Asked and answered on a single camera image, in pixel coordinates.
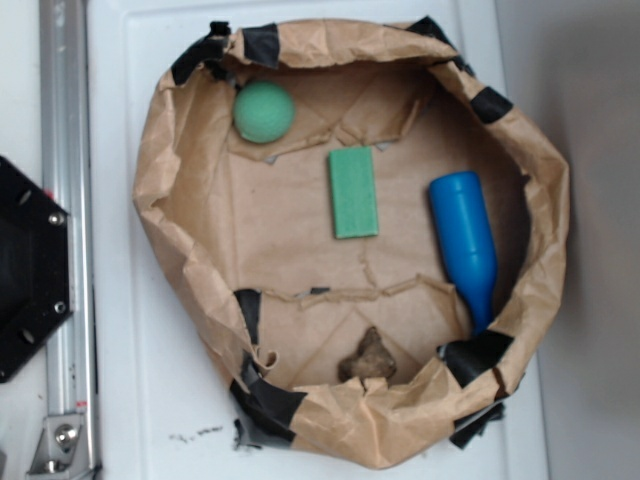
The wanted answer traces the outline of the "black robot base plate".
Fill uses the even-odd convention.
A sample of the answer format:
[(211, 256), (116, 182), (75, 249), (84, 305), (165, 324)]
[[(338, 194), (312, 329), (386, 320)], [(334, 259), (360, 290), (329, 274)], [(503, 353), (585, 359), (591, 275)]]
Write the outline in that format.
[(70, 316), (68, 213), (1, 159), (1, 382)]

